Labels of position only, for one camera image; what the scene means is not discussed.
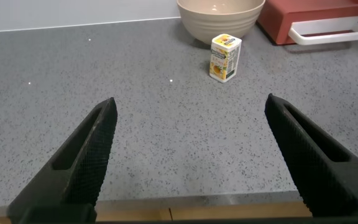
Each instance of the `ceramic bowl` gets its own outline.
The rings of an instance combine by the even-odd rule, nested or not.
[[[241,38],[258,19],[265,0],[177,0],[187,31],[211,44],[219,34]]]

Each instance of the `juice box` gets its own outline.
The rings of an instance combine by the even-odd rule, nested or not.
[[[209,75],[212,78],[225,83],[236,75],[241,42],[241,39],[228,34],[221,34],[212,39],[209,65]]]

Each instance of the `white handle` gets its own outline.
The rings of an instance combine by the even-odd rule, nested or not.
[[[319,35],[305,37],[306,34],[323,34],[352,30],[345,34]],[[358,40],[358,16],[315,21],[293,22],[288,35],[299,45],[327,44]]]

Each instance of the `carton lid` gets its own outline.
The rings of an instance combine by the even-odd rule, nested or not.
[[[218,44],[226,49],[231,49],[241,44],[242,40],[229,34],[221,34],[212,39],[212,43]]]

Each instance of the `quartz countertop surface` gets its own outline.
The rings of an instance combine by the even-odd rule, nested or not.
[[[118,121],[99,201],[300,200],[269,93],[358,156],[358,42],[277,47],[254,27],[225,84],[209,58],[179,19],[0,32],[0,207],[109,97]]]

